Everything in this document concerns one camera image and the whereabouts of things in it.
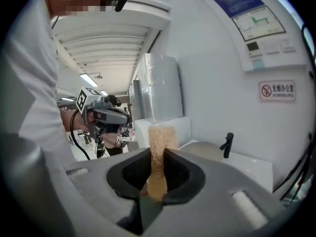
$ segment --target faucet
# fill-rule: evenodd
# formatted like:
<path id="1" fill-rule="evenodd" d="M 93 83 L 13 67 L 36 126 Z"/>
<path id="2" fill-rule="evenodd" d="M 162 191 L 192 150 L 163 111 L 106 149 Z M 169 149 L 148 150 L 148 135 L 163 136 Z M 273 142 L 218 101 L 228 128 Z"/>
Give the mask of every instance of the faucet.
<path id="1" fill-rule="evenodd" d="M 231 152 L 231 147 L 233 143 L 234 134 L 229 132 L 226 136 L 226 143 L 219 147 L 220 150 L 224 150 L 224 158 L 229 157 L 229 153 Z"/>

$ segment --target cable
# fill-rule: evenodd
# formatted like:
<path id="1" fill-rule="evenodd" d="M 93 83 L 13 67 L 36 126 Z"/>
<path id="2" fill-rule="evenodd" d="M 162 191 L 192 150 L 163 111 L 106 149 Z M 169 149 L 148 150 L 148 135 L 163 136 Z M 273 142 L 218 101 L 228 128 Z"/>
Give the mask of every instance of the cable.
<path id="1" fill-rule="evenodd" d="M 54 27 L 55 27 L 55 25 L 56 25 L 56 23 L 57 23 L 58 19 L 59 19 L 59 16 L 56 18 L 56 20 L 55 20 L 55 22 L 54 22 L 53 26 L 51 27 L 51 29 L 52 29 L 52 30 L 54 29 Z"/>
<path id="2" fill-rule="evenodd" d="M 87 152 L 78 144 L 77 140 L 75 139 L 75 135 L 74 135 L 74 119 L 75 119 L 75 116 L 77 115 L 78 112 L 79 112 L 79 110 L 76 109 L 74 114 L 71 117 L 71 120 L 70 120 L 70 134 L 71 134 L 71 137 L 72 137 L 75 145 L 84 153 L 85 157 L 87 157 L 87 159 L 90 160 L 90 157 L 87 154 Z"/>

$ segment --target white wall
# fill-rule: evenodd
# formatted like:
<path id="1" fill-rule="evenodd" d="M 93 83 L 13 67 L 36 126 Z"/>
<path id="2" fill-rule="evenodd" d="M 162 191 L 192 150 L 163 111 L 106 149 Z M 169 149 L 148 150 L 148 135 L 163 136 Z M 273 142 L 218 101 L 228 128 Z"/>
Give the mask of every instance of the white wall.
<path id="1" fill-rule="evenodd" d="M 312 131 L 315 99 L 309 67 L 245 74 L 230 32 L 209 5 L 203 0 L 165 1 L 172 6 L 171 23 L 151 53 L 177 60 L 193 139 L 220 146 L 233 132 L 232 151 L 273 162 L 276 185 L 296 164 Z M 276 16 L 286 30 L 299 34 L 293 18 L 277 1 L 263 2 L 282 12 Z M 278 79 L 295 80 L 296 104 L 259 102 L 258 83 Z"/>

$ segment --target red circle with slash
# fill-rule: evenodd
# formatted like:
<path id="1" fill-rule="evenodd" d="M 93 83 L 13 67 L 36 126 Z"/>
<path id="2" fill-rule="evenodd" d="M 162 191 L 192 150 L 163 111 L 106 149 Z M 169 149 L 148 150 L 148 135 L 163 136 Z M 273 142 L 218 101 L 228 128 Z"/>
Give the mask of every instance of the red circle with slash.
<path id="1" fill-rule="evenodd" d="M 272 90 L 271 90 L 271 87 L 269 85 L 263 85 L 261 88 L 261 92 L 262 92 L 262 95 L 264 97 L 270 97 Z"/>

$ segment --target beige loofah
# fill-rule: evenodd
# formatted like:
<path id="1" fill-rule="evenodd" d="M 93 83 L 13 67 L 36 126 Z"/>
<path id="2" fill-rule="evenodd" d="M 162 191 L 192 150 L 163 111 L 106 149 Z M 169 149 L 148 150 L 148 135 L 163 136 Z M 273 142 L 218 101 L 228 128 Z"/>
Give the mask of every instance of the beige loofah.
<path id="1" fill-rule="evenodd" d="M 162 201 L 167 193 L 167 182 L 163 172 L 163 152 L 165 148 L 177 149 L 178 143 L 172 127 L 151 126 L 148 133 L 152 153 L 152 171 L 148 178 L 147 191 L 154 201 Z"/>

